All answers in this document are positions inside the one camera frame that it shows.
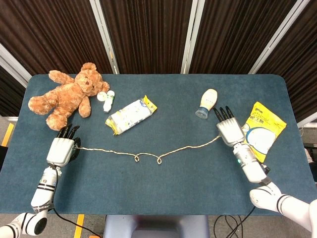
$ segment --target teddy bear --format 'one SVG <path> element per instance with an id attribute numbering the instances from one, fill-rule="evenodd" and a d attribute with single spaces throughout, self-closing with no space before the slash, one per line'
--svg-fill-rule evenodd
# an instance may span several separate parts
<path id="1" fill-rule="evenodd" d="M 81 71 L 75 79 L 58 70 L 51 70 L 49 78 L 61 84 L 42 96 L 32 97 L 29 109 L 36 114 L 45 115 L 55 107 L 46 119 L 47 125 L 52 130 L 61 130 L 67 125 L 67 118 L 78 108 L 81 117 L 90 115 L 91 107 L 89 98 L 99 92 L 107 92 L 110 88 L 97 72 L 94 63 L 83 64 Z"/>

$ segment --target gray chair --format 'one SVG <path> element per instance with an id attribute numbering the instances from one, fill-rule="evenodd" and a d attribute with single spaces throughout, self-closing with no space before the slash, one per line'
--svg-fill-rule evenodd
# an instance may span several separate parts
<path id="1" fill-rule="evenodd" d="M 209 238 L 207 216 L 108 215 L 106 238 Z"/>

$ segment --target snack bag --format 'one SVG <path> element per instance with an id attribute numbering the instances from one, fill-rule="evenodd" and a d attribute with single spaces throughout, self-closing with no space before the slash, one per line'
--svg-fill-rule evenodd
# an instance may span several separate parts
<path id="1" fill-rule="evenodd" d="M 264 105 L 256 102 L 242 127 L 244 143 L 249 144 L 256 158 L 263 163 L 268 150 L 286 127 L 286 123 Z"/>
<path id="2" fill-rule="evenodd" d="M 143 98 L 109 116 L 106 120 L 106 125 L 112 128 L 115 135 L 120 135 L 145 118 L 148 118 L 156 109 L 157 107 L 145 95 Z"/>

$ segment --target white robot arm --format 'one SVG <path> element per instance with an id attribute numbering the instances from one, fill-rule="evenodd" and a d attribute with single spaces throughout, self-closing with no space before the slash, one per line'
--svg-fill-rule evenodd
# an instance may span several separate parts
<path id="1" fill-rule="evenodd" d="M 224 143 L 233 147 L 233 154 L 249 182 L 261 185 L 250 191 L 250 200 L 253 205 L 279 212 L 312 232 L 313 238 L 317 238 L 317 200 L 308 204 L 290 195 L 282 194 L 279 188 L 266 176 L 264 172 L 266 166 L 260 165 L 250 146 L 243 144 L 245 135 L 241 126 L 230 108 L 226 107 L 226 110 L 228 114 L 223 108 L 220 108 L 222 118 L 219 111 L 214 109 L 220 121 L 216 127 Z"/>
<path id="2" fill-rule="evenodd" d="M 61 176 L 60 168 L 76 159 L 80 147 L 80 138 L 72 139 L 79 126 L 75 126 L 68 135 L 71 124 L 63 128 L 54 138 L 47 156 L 49 167 L 43 172 L 40 183 L 34 193 L 31 206 L 35 214 L 22 213 L 10 224 L 0 227 L 1 238 L 19 238 L 22 234 L 37 236 L 47 224 L 47 213 L 54 208 L 53 200 Z"/>

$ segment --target table surface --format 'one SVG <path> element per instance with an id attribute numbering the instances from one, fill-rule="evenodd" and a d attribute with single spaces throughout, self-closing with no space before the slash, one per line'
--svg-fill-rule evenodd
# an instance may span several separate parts
<path id="1" fill-rule="evenodd" d="M 103 75 L 116 93 L 111 113 L 147 95 L 158 109 L 152 116 L 121 135 L 105 125 L 103 103 L 91 97 L 92 113 L 83 119 L 76 111 L 69 122 L 80 125 L 76 136 L 82 146 L 156 155 L 185 145 L 200 145 L 218 135 L 217 119 L 195 115 L 202 94 L 218 92 L 216 107 L 228 105 L 241 125 L 256 101 L 287 123 L 266 157 L 269 176 L 283 193 L 303 201 L 316 199 L 317 191 L 292 113 L 283 78 L 263 75 Z M 32 96 L 54 89 L 48 75 L 29 82 L 18 123 L 0 173 L 0 213 L 32 211 L 30 202 L 47 167 L 46 156 L 56 132 L 47 116 L 31 112 Z M 142 156 L 136 163 L 127 155 L 81 151 L 77 160 L 62 168 L 55 195 L 60 213 L 70 214 L 240 214 L 252 208 L 247 181 L 221 139 L 200 148 L 163 158 Z M 272 215 L 256 209 L 256 215 Z"/>

